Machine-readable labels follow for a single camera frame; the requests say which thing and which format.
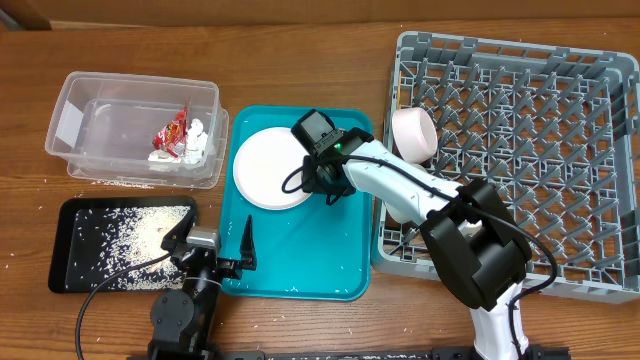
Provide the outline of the white plate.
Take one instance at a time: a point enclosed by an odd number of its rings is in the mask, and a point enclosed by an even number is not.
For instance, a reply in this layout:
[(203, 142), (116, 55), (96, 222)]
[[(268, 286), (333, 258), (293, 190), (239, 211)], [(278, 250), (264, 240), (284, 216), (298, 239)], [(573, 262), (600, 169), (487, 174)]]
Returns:
[(241, 195), (266, 210), (286, 210), (306, 201), (309, 193), (282, 191), (285, 179), (302, 166), (307, 151), (289, 128), (272, 127), (251, 135), (233, 161), (233, 179)]

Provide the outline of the white napkin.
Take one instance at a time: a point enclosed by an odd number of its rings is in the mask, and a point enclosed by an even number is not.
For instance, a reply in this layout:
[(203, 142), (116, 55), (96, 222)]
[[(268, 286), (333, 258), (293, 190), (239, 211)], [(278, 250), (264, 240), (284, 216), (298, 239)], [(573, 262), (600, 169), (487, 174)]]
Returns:
[(149, 161), (166, 163), (196, 164), (204, 156), (208, 141), (208, 134), (204, 131), (203, 123), (198, 119), (187, 121), (186, 146), (182, 156), (174, 158), (163, 150), (154, 150), (148, 155)]

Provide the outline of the red foil wrapper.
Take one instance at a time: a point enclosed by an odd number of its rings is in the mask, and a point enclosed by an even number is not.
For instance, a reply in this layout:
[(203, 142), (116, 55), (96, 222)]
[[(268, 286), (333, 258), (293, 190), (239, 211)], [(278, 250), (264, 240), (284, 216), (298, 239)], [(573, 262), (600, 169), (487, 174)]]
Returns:
[(187, 137), (188, 107), (180, 110), (152, 141), (156, 150), (163, 150), (174, 158), (183, 155)]

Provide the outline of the pink bowl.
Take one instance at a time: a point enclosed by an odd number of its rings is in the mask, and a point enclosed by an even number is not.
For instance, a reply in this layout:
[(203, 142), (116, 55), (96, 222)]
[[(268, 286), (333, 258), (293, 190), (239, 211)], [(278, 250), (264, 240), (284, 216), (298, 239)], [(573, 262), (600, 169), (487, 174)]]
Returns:
[(436, 154), (437, 130), (423, 108), (396, 110), (391, 117), (391, 127), (394, 144), (406, 162), (420, 164)]

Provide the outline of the grey bowl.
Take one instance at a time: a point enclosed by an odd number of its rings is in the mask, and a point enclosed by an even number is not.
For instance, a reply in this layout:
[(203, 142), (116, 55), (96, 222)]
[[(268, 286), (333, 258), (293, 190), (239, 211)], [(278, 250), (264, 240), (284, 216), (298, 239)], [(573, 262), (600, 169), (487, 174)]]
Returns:
[(387, 214), (398, 224), (406, 224), (411, 221), (411, 218), (400, 212), (391, 204), (385, 202)]

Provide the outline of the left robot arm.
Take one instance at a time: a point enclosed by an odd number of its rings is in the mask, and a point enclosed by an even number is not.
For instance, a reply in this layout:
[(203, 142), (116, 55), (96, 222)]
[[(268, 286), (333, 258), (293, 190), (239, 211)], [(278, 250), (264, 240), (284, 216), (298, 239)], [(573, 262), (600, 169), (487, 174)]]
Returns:
[(208, 344), (209, 330), (224, 279), (239, 280), (245, 270), (257, 268), (253, 239), (253, 217), (245, 222), (238, 259), (220, 255), (220, 235), (195, 224), (192, 209), (162, 238), (165, 252), (153, 260), (139, 263), (108, 276), (89, 293), (78, 313), (74, 331), (76, 356), (84, 357), (81, 327), (89, 304), (108, 284), (132, 271), (142, 270), (166, 259), (184, 273), (182, 288), (157, 297), (150, 310), (153, 325), (148, 344), (148, 359), (219, 359), (221, 355)]

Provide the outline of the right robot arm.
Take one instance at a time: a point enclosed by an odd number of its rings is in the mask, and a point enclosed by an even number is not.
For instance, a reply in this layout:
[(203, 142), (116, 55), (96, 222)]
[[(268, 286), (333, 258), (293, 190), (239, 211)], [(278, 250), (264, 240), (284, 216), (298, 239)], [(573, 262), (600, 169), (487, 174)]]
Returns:
[(316, 109), (291, 133), (306, 151), (295, 171), (299, 190), (325, 195), (328, 205), (369, 193), (418, 226), (440, 281), (471, 312), (471, 358), (542, 358), (522, 328), (520, 301), (554, 282), (557, 261), (515, 223), (492, 184), (433, 176), (372, 134), (340, 129)]

